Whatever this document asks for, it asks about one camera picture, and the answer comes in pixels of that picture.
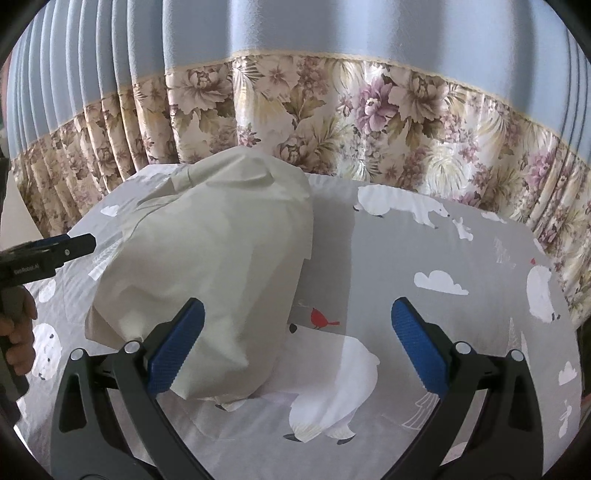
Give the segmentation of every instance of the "bed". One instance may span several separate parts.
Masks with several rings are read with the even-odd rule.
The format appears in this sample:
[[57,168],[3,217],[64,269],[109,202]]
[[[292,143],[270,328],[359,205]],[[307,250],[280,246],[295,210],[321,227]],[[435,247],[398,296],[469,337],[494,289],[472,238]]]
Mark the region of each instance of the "bed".
[[[95,253],[29,285],[39,307],[37,359],[31,391],[20,401],[18,427],[45,467],[53,401],[69,353],[78,347],[91,354],[109,351],[85,339],[84,323],[97,281],[121,241],[122,222],[137,201],[180,168],[149,166],[115,188],[70,231],[94,234]],[[582,376],[567,303],[531,231],[494,213],[401,189],[394,192],[405,200],[381,212],[359,193],[360,187],[375,186],[314,174],[309,182],[313,255],[303,267],[289,318],[293,328],[267,382],[269,391],[230,406],[186,401],[170,391],[159,398],[191,451],[219,479],[380,478],[437,402],[388,325],[392,302],[407,296],[452,340],[465,340],[480,353],[525,353],[540,401],[547,470],[577,433]],[[548,304],[530,301],[539,291],[547,293]],[[320,338],[320,346],[303,351],[294,343],[300,335]],[[366,349],[355,365],[367,374],[356,381],[350,375],[355,382],[341,385],[326,401],[338,403],[347,388],[366,391],[366,400],[345,402],[343,422],[334,428],[302,430],[305,418],[298,422],[290,415],[294,398],[273,385],[304,368],[299,365],[314,375],[330,371],[330,355],[327,360],[319,349],[330,351],[331,338],[343,335]],[[314,359],[316,367],[309,368]],[[461,453],[482,400],[473,403],[448,459]],[[150,461],[116,394],[113,403],[132,450]]]

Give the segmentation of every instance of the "blue gripper pad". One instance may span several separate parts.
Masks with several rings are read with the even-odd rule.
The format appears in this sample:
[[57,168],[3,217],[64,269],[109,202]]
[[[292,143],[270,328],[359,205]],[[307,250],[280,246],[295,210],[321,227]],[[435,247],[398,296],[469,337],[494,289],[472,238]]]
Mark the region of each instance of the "blue gripper pad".
[[205,324],[205,307],[197,299],[191,299],[173,320],[160,347],[148,362],[148,393],[157,395],[172,386],[187,355],[193,348]]
[[448,390],[447,364],[417,317],[405,301],[392,305],[392,327],[413,363],[425,388],[442,398]]

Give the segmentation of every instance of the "curtain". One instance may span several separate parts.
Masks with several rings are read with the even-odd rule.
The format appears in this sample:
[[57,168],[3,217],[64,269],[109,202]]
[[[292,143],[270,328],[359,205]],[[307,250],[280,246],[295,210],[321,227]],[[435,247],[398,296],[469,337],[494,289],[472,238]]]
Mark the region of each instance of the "curtain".
[[[413,16],[402,25],[404,12],[392,10],[398,2],[378,0],[371,3],[384,10],[379,18],[398,15],[396,41],[363,14],[320,2],[324,29],[340,39],[327,53],[333,40],[322,32],[322,15],[301,17],[288,3],[52,0],[16,46],[8,79],[13,170],[40,231],[67,231],[147,164],[194,163],[245,145],[306,172],[397,186],[526,224],[553,259],[574,324],[586,320],[589,65],[553,12],[532,1],[522,2],[531,11],[499,13],[512,2],[496,0],[468,12],[513,15],[515,25],[535,13],[531,31],[549,33],[523,58],[556,60],[562,70],[538,62],[528,73],[514,58],[527,37],[515,33],[508,60],[503,51],[483,52],[488,61],[456,58],[449,46],[432,59],[429,45],[397,50],[414,35]],[[448,10],[416,5],[433,11],[416,20],[417,41],[431,34],[429,21],[458,21],[450,11],[460,4],[466,9],[459,0],[441,2]],[[347,26],[364,28],[363,41],[349,38],[359,32],[344,35],[339,28]],[[485,27],[470,28],[474,36]],[[506,32],[494,28],[497,38],[488,41],[502,50]],[[368,47],[373,35],[381,43]],[[503,83],[491,65],[514,81]],[[524,76],[529,85],[520,86]]]

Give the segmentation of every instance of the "cloud print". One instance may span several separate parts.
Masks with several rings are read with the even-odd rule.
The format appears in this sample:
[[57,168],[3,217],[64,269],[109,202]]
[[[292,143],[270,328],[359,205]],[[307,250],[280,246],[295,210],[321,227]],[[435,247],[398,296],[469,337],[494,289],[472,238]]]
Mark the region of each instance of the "cloud print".
[[119,212],[119,205],[111,205],[110,207],[105,207],[100,211],[103,215],[109,217],[116,217],[117,212]]
[[494,222],[507,223],[506,220],[503,220],[495,212],[482,212],[482,216]]
[[429,276],[419,272],[414,276],[414,284],[418,288],[450,293],[452,295],[468,295],[459,283],[454,283],[449,273],[441,270],[433,270]]
[[566,362],[564,370],[558,374],[558,385],[564,385],[577,378],[577,371],[573,368],[570,362]]

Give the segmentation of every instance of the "screw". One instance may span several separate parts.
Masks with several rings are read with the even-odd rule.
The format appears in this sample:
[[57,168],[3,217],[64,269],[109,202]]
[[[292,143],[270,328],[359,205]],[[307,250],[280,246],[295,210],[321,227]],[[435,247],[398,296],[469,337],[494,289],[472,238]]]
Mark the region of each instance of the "screw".
[[82,348],[77,348],[70,354],[70,358],[74,361],[80,360],[84,356],[84,350]]
[[512,350],[511,356],[513,357],[513,360],[515,360],[516,362],[522,362],[525,358],[523,353],[521,353],[519,350]]
[[124,350],[125,353],[135,353],[139,350],[139,347],[141,345],[139,344],[139,342],[128,342],[125,344]]
[[467,355],[472,351],[472,347],[466,342],[458,342],[456,343],[456,351],[462,355]]

